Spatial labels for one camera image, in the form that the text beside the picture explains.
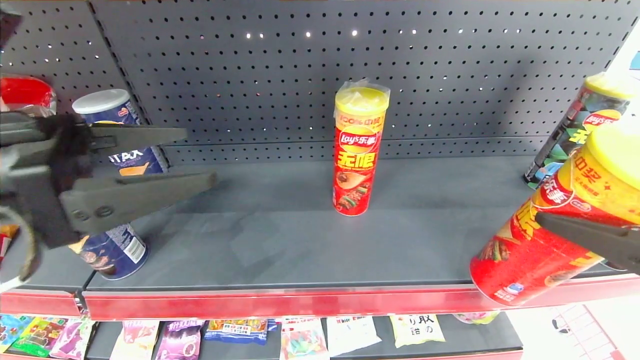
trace red chip can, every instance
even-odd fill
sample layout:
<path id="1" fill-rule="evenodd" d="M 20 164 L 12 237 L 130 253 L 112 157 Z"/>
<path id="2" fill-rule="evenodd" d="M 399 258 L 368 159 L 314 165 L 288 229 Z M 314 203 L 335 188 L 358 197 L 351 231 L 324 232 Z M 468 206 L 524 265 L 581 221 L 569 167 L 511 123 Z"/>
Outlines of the red chip can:
<path id="1" fill-rule="evenodd" d="M 359 81 L 335 95 L 333 206 L 340 214 L 354 217 L 369 207 L 389 93 Z"/>
<path id="2" fill-rule="evenodd" d="M 519 306 L 602 260 L 542 228 L 535 220 L 539 211 L 640 228 L 638 154 L 640 124 L 619 121 L 594 130 L 471 260 L 480 292 Z"/>

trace red packaging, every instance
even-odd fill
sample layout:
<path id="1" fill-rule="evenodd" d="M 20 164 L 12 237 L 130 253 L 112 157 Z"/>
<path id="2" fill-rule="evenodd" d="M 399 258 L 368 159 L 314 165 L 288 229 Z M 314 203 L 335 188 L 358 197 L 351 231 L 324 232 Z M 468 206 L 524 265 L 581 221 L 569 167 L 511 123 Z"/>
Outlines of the red packaging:
<path id="1" fill-rule="evenodd" d="M 369 207 L 389 92 L 359 81 L 344 83 L 335 96 L 333 205 L 340 214 L 354 217 Z"/>
<path id="2" fill-rule="evenodd" d="M 618 227 L 640 224 L 640 190 L 608 171 L 594 157 L 590 148 L 595 146 L 589 145 L 595 141 L 590 141 L 548 177 L 471 260 L 471 279 L 485 296 L 519 306 L 602 260 L 542 228 L 535 221 L 539 211 Z"/>

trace store shelf unit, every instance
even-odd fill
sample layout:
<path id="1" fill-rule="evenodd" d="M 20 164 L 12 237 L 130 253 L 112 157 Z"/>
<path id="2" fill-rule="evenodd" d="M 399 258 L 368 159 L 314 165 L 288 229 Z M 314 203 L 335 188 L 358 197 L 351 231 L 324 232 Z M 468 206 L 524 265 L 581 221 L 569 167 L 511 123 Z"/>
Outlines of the store shelf unit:
<path id="1" fill-rule="evenodd" d="M 52 83 L 60 111 L 88 92 L 132 90 L 151 122 L 189 130 L 166 147 L 174 165 L 215 165 L 221 178 L 136 224 L 152 256 L 131 277 L 91 279 L 58 249 L 45 254 L 52 262 L 40 278 L 0 303 L 2 312 L 68 315 L 67 295 L 84 290 L 97 320 L 495 309 L 472 286 L 468 260 L 530 195 L 521 173 L 640 9 L 637 1 L 11 5 L 25 22 L 3 71 Z M 385 160 L 368 213 L 344 218 L 331 207 L 331 165 L 317 160 L 332 153 L 333 92 L 365 76 L 392 90 Z M 8 263 L 3 276 L 19 266 Z M 596 267 L 527 306 L 639 290 L 636 276 Z"/>
<path id="2" fill-rule="evenodd" d="M 96 320 L 498 309 L 468 261 L 531 193 L 530 160 L 381 161 L 358 218 L 332 208 L 330 162 L 218 165 L 217 188 L 134 223 L 151 249 L 140 270 L 96 276 L 83 295 Z M 615 274 L 598 265 L 527 306 L 640 291 L 637 276 Z"/>
<path id="3" fill-rule="evenodd" d="M 378 337 L 382 342 L 348 354 L 333 357 L 347 359 L 425 359 L 443 360 L 518 360 L 522 356 L 522 343 L 505 314 L 499 315 L 489 325 L 469 325 L 451 315 L 438 317 L 447 340 L 444 343 L 428 342 L 396 348 L 394 333 L 388 317 L 374 318 Z M 323 320 L 326 336 L 326 322 Z M 89 360 L 107 360 L 115 340 L 122 330 L 118 322 L 101 323 L 93 345 L 87 353 Z M 200 360 L 277 360 L 280 354 L 280 332 L 269 332 L 264 346 L 256 344 L 230 344 L 205 341 L 200 345 Z"/>

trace purple snack bag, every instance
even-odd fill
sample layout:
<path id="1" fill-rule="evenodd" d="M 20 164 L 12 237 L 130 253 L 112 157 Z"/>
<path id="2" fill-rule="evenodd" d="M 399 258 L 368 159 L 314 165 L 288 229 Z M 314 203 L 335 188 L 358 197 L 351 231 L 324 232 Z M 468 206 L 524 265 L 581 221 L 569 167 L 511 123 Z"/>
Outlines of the purple snack bag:
<path id="1" fill-rule="evenodd" d="M 59 359 L 83 360 L 93 331 L 93 324 L 94 322 L 89 319 L 69 319 L 49 356 Z"/>
<path id="2" fill-rule="evenodd" d="M 167 323 L 156 360 L 197 360 L 200 355 L 200 328 L 203 324 L 204 320 Z"/>

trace gray shelf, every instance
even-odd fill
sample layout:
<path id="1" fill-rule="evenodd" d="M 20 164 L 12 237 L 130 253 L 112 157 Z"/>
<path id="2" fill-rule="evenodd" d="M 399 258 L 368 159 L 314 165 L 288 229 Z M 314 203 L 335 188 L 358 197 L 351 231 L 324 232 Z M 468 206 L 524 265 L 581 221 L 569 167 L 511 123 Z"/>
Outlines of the gray shelf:
<path id="1" fill-rule="evenodd" d="M 469 259 L 531 194 L 530 161 L 381 161 L 355 218 L 332 207 L 330 162 L 219 165 L 217 188 L 134 223 L 151 250 L 140 270 L 87 290 L 470 284 Z"/>
<path id="2" fill-rule="evenodd" d="M 14 239 L 2 260 L 0 281 L 18 275 L 26 259 L 28 244 L 22 234 Z M 45 251 L 42 264 L 27 284 L 20 289 L 80 291 L 93 276 L 93 269 L 67 247 Z"/>
<path id="3" fill-rule="evenodd" d="M 396 348 L 394 333 L 387 316 L 375 317 L 376 330 L 382 342 L 367 348 L 343 354 L 334 359 L 403 359 L 476 354 L 481 352 L 505 352 L 522 349 L 522 342 L 506 314 L 500 314 L 491 324 L 469 325 L 452 315 L 438 315 L 444 333 L 444 343 L 428 342 Z M 326 335 L 326 323 L 323 319 Z M 122 323 L 101 323 L 87 354 L 89 360 L 109 359 L 111 349 L 120 334 Z M 280 332 L 267 336 L 267 344 L 229 344 L 205 341 L 200 345 L 200 360 L 276 360 L 280 354 Z"/>

